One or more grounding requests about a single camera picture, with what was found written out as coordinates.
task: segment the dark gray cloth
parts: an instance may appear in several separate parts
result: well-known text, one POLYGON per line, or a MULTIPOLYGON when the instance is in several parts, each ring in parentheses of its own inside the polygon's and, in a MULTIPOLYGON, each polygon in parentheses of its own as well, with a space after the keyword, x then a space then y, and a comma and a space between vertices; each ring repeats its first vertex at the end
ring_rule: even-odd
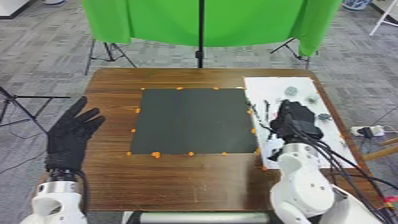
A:
POLYGON ((134 154, 256 151, 242 89, 150 89, 141 109, 134 154))

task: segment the orange bead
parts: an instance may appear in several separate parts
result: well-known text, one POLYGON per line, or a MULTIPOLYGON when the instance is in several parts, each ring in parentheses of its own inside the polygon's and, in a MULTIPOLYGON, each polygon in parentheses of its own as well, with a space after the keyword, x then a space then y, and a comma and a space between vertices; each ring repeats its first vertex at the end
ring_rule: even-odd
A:
POLYGON ((151 156, 158 159, 160 158, 160 152, 153 152, 151 156))

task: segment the paper sheet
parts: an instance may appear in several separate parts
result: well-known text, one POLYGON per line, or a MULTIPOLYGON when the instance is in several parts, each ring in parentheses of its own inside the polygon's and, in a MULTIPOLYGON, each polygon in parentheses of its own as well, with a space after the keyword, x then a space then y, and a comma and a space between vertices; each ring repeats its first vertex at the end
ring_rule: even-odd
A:
MULTIPOLYGON (((308 77, 247 77, 246 78, 246 94, 247 99, 256 105, 258 115, 263 119, 265 124, 269 125, 265 121, 265 100, 270 103, 269 108, 269 120, 272 121, 278 115, 279 105, 281 101, 288 99, 290 101, 299 101, 304 106, 308 106, 309 110, 315 112, 315 114, 327 113, 331 114, 327 110, 327 106, 320 97, 320 94, 317 92, 313 80, 308 77), (297 88, 297 95, 288 96, 285 94, 286 88, 294 86, 297 88), (308 97, 318 98, 317 103, 309 103, 308 97)), ((262 149, 262 157, 263 157, 263 165, 269 169, 279 169, 278 163, 269 160, 269 157, 272 155, 272 149, 278 149, 283 147, 283 140, 274 139, 269 141, 269 130, 262 128, 258 118, 253 114, 253 122, 254 122, 254 128, 256 128, 256 136, 258 136, 258 144, 262 149)), ((345 139, 341 138, 338 125, 334 123, 334 120, 320 121, 317 119, 315 125, 320 127, 324 132, 324 142, 329 144, 333 150, 345 156, 345 158, 357 164, 350 148, 347 147, 345 139)), ((320 168, 329 168, 331 164, 325 160, 325 158, 320 156, 320 168)), ((343 167, 350 167, 350 165, 340 160, 343 167)))

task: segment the green backdrop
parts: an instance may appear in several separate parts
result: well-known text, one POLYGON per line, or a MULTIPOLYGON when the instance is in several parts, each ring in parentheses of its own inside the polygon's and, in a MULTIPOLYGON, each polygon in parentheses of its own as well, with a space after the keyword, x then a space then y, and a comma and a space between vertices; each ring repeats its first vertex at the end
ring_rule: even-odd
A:
MULTIPOLYGON (((311 56, 341 0, 206 0, 205 46, 246 46, 301 40, 311 56)), ((93 36, 130 43, 132 37, 198 46, 199 0, 84 0, 93 36)))

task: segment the black fabric glove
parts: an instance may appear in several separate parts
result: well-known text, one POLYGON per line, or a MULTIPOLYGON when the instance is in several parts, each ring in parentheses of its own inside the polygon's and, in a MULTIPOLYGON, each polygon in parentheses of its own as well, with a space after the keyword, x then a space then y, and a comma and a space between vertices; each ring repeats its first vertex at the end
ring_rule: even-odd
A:
POLYGON ((87 104, 82 97, 66 111, 48 132, 47 169, 82 170, 87 142, 105 122, 100 109, 91 109, 79 115, 87 104))
POLYGON ((278 137, 292 140, 297 137, 295 131, 309 135, 311 138, 322 139, 324 133, 315 126, 315 113, 299 102, 283 101, 278 118, 270 122, 270 128, 278 137))

